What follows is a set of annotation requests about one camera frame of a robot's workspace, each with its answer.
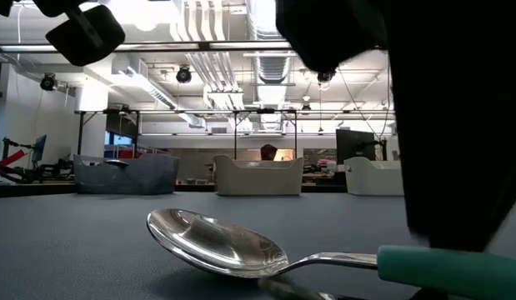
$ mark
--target computer monitor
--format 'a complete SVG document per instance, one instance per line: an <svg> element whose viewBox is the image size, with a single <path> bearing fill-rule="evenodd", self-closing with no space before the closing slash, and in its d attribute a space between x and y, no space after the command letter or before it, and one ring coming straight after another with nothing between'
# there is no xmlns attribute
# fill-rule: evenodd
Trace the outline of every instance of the computer monitor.
<svg viewBox="0 0 516 300"><path fill-rule="evenodd" d="M44 145L47 142L47 135L43 135L42 137L38 137L38 139L35 140L35 145L33 147L33 154L32 154L32 163L38 163L43 159L43 151L44 151Z"/></svg>
<svg viewBox="0 0 516 300"><path fill-rule="evenodd" d="M354 157L376 160L374 133L337 129L335 134L338 146L338 164L344 164L346 159Z"/></svg>

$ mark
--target ceiling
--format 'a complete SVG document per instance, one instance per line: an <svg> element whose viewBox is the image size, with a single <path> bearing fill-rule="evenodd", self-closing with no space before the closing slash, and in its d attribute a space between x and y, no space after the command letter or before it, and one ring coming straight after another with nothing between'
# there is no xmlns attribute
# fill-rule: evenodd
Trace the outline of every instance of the ceiling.
<svg viewBox="0 0 516 300"><path fill-rule="evenodd" d="M223 1L225 8L223 27L229 40L249 39L247 15L230 13L234 10L233 8L244 8L244 4L245 0ZM66 20L65 17L54 19L44 17L36 8L16 6L10 17L0 16L0 44L18 43L19 40L21 43L47 43L44 37L46 32L64 20ZM143 32L133 25L123 24L123 29L127 34L127 43L173 42L169 28L169 24L162 23L151 32ZM243 57L243 54L244 52L230 52L229 56L239 87L243 89L243 102L245 105L249 105L257 99L256 78L252 59ZM175 78L179 66L188 64L184 53L139 52L137 56L149 66L149 79L171 93L178 100L178 104L186 109L206 108L203 102L204 84L193 70L193 79L189 83L178 83ZM72 85L80 83L86 77L85 69L68 65L67 60L58 54L22 54L20 65L22 70L30 73L55 72L58 80ZM391 104L389 100L392 102L392 99L389 99L388 57L384 52L366 52L341 65L337 70L337 75L331 81L330 88L326 91L319 91L316 78L308 76L308 73L304 73L305 70L306 67L296 57L291 67L286 96L286 101L291 102L293 108L300 109L302 107L304 96L310 96L308 103L313 110L320 108L324 110L355 109L357 106L363 110L385 112ZM158 108L156 100L138 87L122 85L110 77L107 78L106 84L110 86L109 100L111 103L126 103L131 107L138 108ZM156 121L181 121L174 116L150 118ZM301 118L315 118L315 116L301 116ZM359 118L359 116L323 115L322 118L349 119Z"/></svg>

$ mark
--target spoon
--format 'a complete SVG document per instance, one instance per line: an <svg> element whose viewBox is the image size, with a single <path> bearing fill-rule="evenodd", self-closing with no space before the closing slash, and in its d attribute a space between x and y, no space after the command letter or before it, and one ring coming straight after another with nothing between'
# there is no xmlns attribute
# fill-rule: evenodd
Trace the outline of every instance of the spoon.
<svg viewBox="0 0 516 300"><path fill-rule="evenodd" d="M378 256L321 252L289 263L273 241L245 227L181 209L153 211L148 230L194 267L238 278L268 278L309 264L378 270L380 279L474 299L516 299L516 260L487 253L382 246Z"/></svg>

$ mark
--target desk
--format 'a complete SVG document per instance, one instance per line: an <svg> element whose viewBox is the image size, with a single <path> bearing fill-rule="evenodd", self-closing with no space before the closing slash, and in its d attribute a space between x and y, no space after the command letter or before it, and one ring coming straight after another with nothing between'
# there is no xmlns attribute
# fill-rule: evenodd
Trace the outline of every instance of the desk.
<svg viewBox="0 0 516 300"><path fill-rule="evenodd" d="M47 195L0 198L1 299L270 299L255 281L212 275L180 261L146 228L158 208L183 208L271 238L292 260L322 251L375 253L411 245L401 197L339 193L300 197ZM491 251L516 258L516 207ZM375 272L307 266L285 275L320 292L407 299L416 288Z"/></svg>

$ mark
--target workbench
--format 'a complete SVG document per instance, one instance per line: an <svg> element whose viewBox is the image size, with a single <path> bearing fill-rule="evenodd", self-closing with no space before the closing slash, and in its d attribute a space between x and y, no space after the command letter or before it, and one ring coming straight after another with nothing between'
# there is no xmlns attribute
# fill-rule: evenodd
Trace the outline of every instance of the workbench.
<svg viewBox="0 0 516 300"><path fill-rule="evenodd" d="M0 198L0 300L271 299L254 280L203 272L159 246L146 227L148 213L158 208L182 208L251 228L278 243L291 260L419 243L409 234L401 197L177 192ZM489 251L516 258L516 207ZM302 267L283 279L367 299L408 299L418 290L380 281L374 271L337 266Z"/></svg>

